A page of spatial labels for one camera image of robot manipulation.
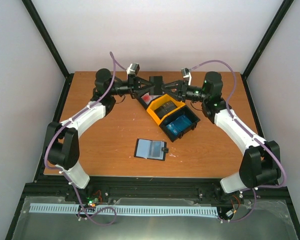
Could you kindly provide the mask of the black bin with blue cards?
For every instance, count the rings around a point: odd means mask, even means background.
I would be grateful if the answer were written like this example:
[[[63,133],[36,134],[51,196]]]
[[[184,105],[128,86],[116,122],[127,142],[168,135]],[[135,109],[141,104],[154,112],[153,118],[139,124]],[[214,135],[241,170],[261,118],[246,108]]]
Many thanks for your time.
[[[185,105],[167,115],[159,124],[159,127],[173,143],[189,131],[193,131],[200,121],[201,119]]]

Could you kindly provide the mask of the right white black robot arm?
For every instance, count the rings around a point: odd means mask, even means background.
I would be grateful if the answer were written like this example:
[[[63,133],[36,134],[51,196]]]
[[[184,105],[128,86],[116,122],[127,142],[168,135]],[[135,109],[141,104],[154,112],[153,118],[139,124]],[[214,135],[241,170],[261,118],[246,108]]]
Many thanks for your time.
[[[222,98],[223,81],[220,73],[207,72],[202,87],[191,85],[191,73],[182,71],[183,79],[163,84],[161,89],[173,99],[200,102],[204,116],[222,129],[242,153],[238,172],[220,180],[226,194],[244,189],[274,188],[282,176],[280,147],[253,132]]]

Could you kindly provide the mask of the black leather card holder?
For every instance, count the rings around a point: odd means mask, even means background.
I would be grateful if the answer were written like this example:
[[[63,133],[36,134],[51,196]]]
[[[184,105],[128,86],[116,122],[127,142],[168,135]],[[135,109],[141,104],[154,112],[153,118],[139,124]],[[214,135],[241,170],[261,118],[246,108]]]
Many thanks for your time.
[[[141,159],[165,161],[168,153],[169,149],[165,141],[138,138],[133,156]]]

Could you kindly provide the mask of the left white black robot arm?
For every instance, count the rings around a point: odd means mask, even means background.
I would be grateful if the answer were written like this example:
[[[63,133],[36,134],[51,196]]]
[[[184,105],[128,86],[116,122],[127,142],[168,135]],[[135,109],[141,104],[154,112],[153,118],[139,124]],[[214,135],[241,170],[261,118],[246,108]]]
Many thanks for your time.
[[[90,176],[80,164],[79,139],[94,123],[105,118],[114,108],[115,96],[130,95],[138,98],[154,88],[154,82],[137,76],[135,64],[127,70],[127,79],[120,80],[115,71],[99,69],[95,74],[95,87],[87,105],[72,117],[53,121],[47,126],[43,147],[43,161],[48,169],[57,169],[77,188],[76,195],[82,201],[93,198],[94,188],[88,185]]]

